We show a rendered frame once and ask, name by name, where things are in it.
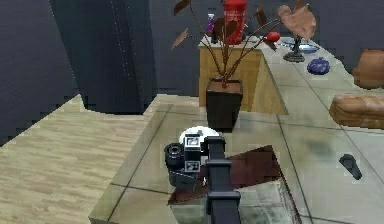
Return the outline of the brown clay pot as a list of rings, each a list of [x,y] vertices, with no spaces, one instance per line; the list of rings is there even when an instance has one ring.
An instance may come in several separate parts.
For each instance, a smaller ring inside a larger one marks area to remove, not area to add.
[[[384,86],[384,50],[364,49],[358,65],[352,70],[354,84],[363,89]]]

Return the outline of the white round plate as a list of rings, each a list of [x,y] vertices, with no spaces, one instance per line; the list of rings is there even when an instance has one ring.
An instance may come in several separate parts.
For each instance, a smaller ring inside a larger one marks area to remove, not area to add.
[[[207,136],[219,136],[219,133],[215,131],[214,129],[211,129],[206,126],[193,126],[190,128],[187,128],[185,131],[181,133],[179,136],[179,143],[182,144],[184,141],[184,137],[186,134],[198,134],[199,135],[199,141],[203,142],[204,139]]]

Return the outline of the blue flat plate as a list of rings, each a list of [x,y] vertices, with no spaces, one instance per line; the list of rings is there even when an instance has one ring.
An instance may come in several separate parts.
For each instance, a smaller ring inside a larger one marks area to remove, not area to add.
[[[296,46],[295,44],[291,45],[290,49],[292,51],[297,51],[297,52],[303,53],[303,54],[312,54],[312,53],[317,52],[319,50],[319,47],[315,46],[315,45],[308,44],[308,43],[301,43],[298,46]]]

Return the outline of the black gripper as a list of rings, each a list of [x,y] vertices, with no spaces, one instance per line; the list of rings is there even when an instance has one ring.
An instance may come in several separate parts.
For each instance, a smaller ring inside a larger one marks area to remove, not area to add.
[[[192,191],[200,174],[200,150],[184,149],[180,143],[170,143],[165,147],[164,155],[169,183],[176,189]]]

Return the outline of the wooden kitchen counter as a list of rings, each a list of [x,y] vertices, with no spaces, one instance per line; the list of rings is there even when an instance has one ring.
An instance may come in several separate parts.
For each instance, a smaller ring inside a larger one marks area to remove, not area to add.
[[[206,106],[206,88],[211,78],[218,78],[214,60],[202,44],[200,52],[199,106]],[[241,111],[286,115],[288,113],[270,71],[268,59],[276,56],[264,43],[247,54],[237,67],[231,80],[242,82]]]

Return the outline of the purple spray bottle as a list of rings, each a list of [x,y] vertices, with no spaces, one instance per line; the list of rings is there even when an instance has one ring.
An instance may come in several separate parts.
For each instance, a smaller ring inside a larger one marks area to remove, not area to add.
[[[206,27],[206,34],[208,37],[212,37],[212,34],[213,34],[213,29],[214,29],[214,23],[215,23],[215,18],[214,18],[214,14],[213,13],[208,13],[208,25]]]

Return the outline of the dark grey refrigerator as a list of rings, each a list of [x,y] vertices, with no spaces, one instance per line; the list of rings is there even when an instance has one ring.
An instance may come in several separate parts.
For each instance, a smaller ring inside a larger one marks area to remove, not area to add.
[[[141,115],[158,93],[149,0],[49,0],[83,105]]]

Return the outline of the black statuette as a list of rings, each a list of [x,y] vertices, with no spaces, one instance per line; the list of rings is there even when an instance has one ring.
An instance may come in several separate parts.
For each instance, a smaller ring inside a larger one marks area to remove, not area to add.
[[[305,58],[299,51],[299,46],[301,43],[301,38],[299,36],[294,38],[294,44],[291,52],[288,52],[283,56],[283,59],[288,62],[300,63],[304,62]]]

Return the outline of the red cylinder canister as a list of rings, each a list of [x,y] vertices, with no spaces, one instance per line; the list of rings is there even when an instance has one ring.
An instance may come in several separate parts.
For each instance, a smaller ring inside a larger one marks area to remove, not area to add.
[[[228,43],[239,45],[242,42],[247,0],[225,0],[224,17],[226,23],[236,22],[235,30],[227,35]]]

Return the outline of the black remote control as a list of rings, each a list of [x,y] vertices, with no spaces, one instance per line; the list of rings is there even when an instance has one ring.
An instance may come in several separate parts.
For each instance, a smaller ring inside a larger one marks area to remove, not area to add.
[[[344,154],[340,157],[339,163],[351,174],[355,180],[362,178],[362,173],[357,165],[356,159],[351,154]]]

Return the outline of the brown house plant black pot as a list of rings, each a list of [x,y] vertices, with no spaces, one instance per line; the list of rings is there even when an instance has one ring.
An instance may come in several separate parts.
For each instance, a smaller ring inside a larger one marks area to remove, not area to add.
[[[257,43],[264,43],[271,50],[276,49],[276,42],[269,42],[266,36],[279,25],[285,26],[295,36],[305,40],[313,37],[316,30],[316,19],[310,5],[303,0],[296,0],[294,7],[282,5],[277,9],[277,17],[271,21],[266,18],[264,8],[259,6],[253,14],[259,27],[252,32]],[[228,43],[227,35],[236,28],[236,22],[226,23],[224,15],[215,18],[212,37],[207,34],[199,40],[206,47],[216,65],[218,78],[211,78],[206,88],[206,113],[208,126],[221,132],[233,130],[237,121],[243,98],[242,82],[231,80],[242,59],[255,46],[249,46],[250,39],[242,36],[239,45]]]

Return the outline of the blue round vessel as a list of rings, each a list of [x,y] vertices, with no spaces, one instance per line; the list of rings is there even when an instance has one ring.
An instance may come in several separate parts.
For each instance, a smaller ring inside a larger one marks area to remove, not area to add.
[[[313,75],[325,75],[330,70],[330,64],[323,57],[311,60],[307,65],[307,71]]]

